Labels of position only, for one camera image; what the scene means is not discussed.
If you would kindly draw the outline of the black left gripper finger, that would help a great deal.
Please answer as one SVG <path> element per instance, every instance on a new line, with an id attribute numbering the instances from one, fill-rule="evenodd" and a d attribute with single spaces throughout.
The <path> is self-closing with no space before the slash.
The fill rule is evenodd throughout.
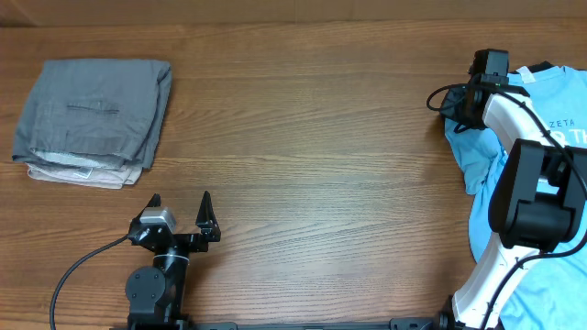
<path id="1" fill-rule="evenodd" d="M 161 206 L 161 196 L 158 193 L 154 193 L 150 198 L 149 202 L 147 203 L 146 207 L 160 207 Z"/>
<path id="2" fill-rule="evenodd" d="M 204 192 L 195 223 L 200 228 L 202 235 L 219 234 L 219 224 L 214 214 L 211 194 L 209 191 Z"/>

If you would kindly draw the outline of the light blue printed t-shirt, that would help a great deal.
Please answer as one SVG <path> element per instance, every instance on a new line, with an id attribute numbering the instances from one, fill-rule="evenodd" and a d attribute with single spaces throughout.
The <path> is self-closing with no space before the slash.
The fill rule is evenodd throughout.
<path id="1" fill-rule="evenodd" d="M 474 259 L 480 259 L 491 234 L 489 202 L 507 156 L 492 130 L 471 129 L 457 134 L 455 125 L 446 120 L 445 136 L 463 172 L 465 191 L 474 198 L 469 241 Z M 548 129 L 570 146 L 586 145 L 586 126 Z M 506 329 L 585 328 L 586 252 L 539 261 L 510 296 L 500 318 Z"/>

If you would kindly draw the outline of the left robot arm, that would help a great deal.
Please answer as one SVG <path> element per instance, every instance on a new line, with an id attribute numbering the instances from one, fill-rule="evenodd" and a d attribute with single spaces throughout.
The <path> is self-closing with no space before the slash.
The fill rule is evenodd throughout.
<path id="1" fill-rule="evenodd" d="M 128 277 L 125 293 L 129 301 L 128 329 L 191 329 L 194 323 L 182 312 L 190 256 L 203 253 L 221 240 L 211 195 L 205 192 L 195 224 L 197 233 L 177 234 L 176 220 L 161 197 L 154 194 L 129 226 L 128 239 L 153 253 L 152 264 L 136 269 Z"/>

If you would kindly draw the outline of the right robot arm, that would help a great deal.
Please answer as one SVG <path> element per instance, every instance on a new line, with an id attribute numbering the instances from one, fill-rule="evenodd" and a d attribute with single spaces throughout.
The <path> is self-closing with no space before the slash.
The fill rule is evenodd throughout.
<path id="1" fill-rule="evenodd" d="M 457 130 L 490 128 L 508 154 L 489 204 L 492 230 L 466 283 L 431 329 L 493 329 L 504 304 L 541 260 L 577 234 L 586 201 L 586 151 L 557 141 L 528 91 L 509 82 L 509 54 L 476 51 L 466 83 L 446 86 L 439 113 Z"/>

